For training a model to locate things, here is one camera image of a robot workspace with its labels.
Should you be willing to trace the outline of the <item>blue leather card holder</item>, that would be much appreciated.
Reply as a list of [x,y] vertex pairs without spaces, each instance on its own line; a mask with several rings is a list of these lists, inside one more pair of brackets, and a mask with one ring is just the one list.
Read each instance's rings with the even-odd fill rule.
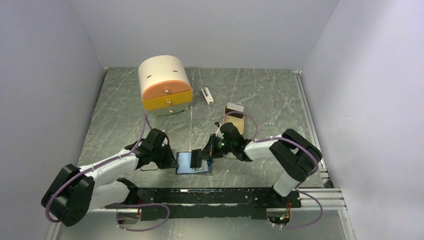
[[183,151],[176,153],[177,175],[203,174],[212,171],[213,160],[200,158],[198,151]]

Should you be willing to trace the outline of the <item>stack of credit cards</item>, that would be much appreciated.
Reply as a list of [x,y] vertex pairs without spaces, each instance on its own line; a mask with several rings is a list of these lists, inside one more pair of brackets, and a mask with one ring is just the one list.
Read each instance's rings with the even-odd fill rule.
[[229,102],[226,104],[224,112],[230,117],[243,119],[245,107],[239,103]]

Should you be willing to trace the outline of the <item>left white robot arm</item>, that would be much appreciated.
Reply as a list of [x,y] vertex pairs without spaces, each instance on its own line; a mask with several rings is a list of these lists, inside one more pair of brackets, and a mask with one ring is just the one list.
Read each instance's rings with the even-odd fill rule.
[[142,204],[139,188],[122,175],[150,163],[161,170],[176,166],[169,138],[157,128],[107,159],[80,167],[65,165],[41,199],[47,219],[70,227],[96,209]]

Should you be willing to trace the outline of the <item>beige oval tray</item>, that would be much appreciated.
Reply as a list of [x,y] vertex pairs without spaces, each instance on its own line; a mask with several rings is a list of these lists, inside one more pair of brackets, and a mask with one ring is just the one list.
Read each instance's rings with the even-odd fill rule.
[[239,133],[242,135],[245,129],[245,115],[244,115],[244,118],[236,118],[236,117],[228,116],[228,113],[225,113],[225,116],[223,118],[223,123],[224,124],[232,123],[237,128]]

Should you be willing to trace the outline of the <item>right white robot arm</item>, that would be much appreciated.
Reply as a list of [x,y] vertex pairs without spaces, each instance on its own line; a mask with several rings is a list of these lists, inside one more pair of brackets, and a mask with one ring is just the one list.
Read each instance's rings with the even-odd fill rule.
[[289,200],[289,194],[319,169],[322,152],[294,129],[264,139],[247,139],[233,123],[225,123],[219,131],[221,136],[211,134],[206,146],[200,150],[196,160],[219,159],[231,153],[241,162],[259,159],[277,161],[283,173],[272,185],[270,202],[282,207]]

